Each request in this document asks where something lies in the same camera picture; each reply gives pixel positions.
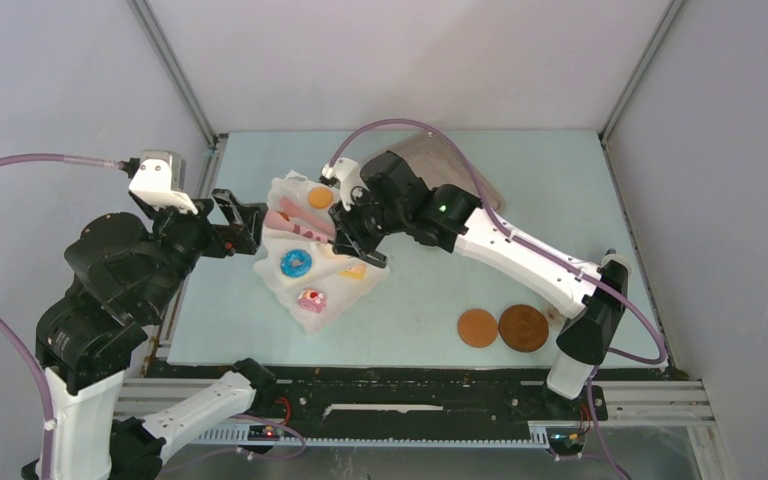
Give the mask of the pink-tipped metal tongs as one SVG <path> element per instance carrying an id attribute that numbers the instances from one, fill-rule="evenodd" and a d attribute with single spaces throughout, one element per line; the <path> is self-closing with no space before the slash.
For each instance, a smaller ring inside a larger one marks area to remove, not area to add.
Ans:
<path id="1" fill-rule="evenodd" d="M 264 225 L 272 230 L 292 233 L 302 238 L 321 244 L 332 243 L 335 240 L 334 226 L 303 209 L 288 197 L 281 197 L 279 208 L 267 210 Z M 285 222 L 278 214 L 284 212 L 291 222 Z"/>

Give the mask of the blue frosted donut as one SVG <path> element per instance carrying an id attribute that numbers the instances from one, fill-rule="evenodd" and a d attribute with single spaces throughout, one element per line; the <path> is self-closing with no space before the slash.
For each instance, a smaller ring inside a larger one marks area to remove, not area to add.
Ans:
<path id="1" fill-rule="evenodd" d="M 304 249 L 292 249 L 283 254 L 279 261 L 281 273 L 288 278 L 301 278 L 313 267 L 313 257 Z"/>

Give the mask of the orange cookie front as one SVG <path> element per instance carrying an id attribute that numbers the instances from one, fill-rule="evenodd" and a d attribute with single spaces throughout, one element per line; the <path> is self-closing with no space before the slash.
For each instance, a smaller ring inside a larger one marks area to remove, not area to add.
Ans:
<path id="1" fill-rule="evenodd" d="M 326 187 L 314 187 L 307 194 L 308 204 L 317 210 L 327 210 L 334 202 L 334 193 Z"/>

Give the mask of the yellow cake slice with cherry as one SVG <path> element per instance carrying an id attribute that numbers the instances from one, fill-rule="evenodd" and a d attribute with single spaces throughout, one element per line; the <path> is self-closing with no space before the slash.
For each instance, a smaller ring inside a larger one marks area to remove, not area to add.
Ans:
<path id="1" fill-rule="evenodd" d="M 351 280 L 360 281 L 366 276 L 367 265 L 363 262 L 355 264 L 345 270 L 339 272 L 339 275 Z"/>

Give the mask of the pink swiss roll cake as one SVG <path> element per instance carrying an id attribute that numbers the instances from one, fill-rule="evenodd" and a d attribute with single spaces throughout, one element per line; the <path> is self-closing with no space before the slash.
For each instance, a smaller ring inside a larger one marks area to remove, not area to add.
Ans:
<path id="1" fill-rule="evenodd" d="M 327 308 L 327 297 L 322 291 L 305 288 L 298 296 L 297 305 L 305 311 L 320 314 Z"/>

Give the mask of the light brown coaster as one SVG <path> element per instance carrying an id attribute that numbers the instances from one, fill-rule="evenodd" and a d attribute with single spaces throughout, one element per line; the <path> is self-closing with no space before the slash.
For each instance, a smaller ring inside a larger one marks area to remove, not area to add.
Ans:
<path id="1" fill-rule="evenodd" d="M 498 337 L 498 323 L 488 311 L 470 309 L 458 318 L 457 333 L 466 345 L 472 348 L 486 348 Z"/>

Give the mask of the dark brown wooden saucer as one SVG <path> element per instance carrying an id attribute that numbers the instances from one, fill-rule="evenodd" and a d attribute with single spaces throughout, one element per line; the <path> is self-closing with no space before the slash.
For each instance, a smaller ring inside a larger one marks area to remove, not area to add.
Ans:
<path id="1" fill-rule="evenodd" d="M 532 353 L 542 348 L 549 337 L 549 324 L 536 308 L 517 304 L 508 307 L 501 315 L 499 334 L 511 349 Z"/>

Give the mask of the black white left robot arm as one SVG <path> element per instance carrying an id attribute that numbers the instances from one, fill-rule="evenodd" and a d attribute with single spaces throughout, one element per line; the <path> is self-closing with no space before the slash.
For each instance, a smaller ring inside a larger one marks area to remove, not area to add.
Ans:
<path id="1" fill-rule="evenodd" d="M 276 403 L 275 376 L 252 359 L 207 388 L 142 418 L 115 418 L 133 351 L 159 325 L 203 258 L 252 255 L 268 208 L 216 189 L 190 208 L 140 203 L 102 215 L 64 253 L 73 281 L 41 317 L 35 355 L 52 397 L 51 450 L 26 479 L 153 479 L 180 449 L 219 422 Z"/>

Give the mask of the white spare arm link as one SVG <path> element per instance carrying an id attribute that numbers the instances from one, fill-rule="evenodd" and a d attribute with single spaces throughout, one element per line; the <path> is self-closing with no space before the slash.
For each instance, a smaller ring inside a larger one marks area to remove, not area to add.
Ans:
<path id="1" fill-rule="evenodd" d="M 142 418 L 115 420 L 110 479 L 155 479 L 180 449 L 220 421 L 253 405 L 256 388 L 228 372 L 211 386 L 169 408 Z"/>

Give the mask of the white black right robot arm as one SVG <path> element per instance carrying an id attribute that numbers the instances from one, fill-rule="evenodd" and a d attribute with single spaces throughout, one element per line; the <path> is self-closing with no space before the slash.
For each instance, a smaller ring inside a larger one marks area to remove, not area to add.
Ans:
<path id="1" fill-rule="evenodd" d="M 556 418 L 580 407 L 587 379 L 604 361 L 626 311 L 614 296 L 627 291 L 626 261 L 613 253 L 601 264 L 569 256 L 517 229 L 461 187 L 428 186 L 392 151 L 364 165 L 341 157 L 322 168 L 320 180 L 340 195 L 328 210 L 334 253 L 384 268 L 388 258 L 379 245 L 388 235 L 404 233 L 421 245 L 484 263 L 552 304 L 566 323 L 541 402 Z"/>

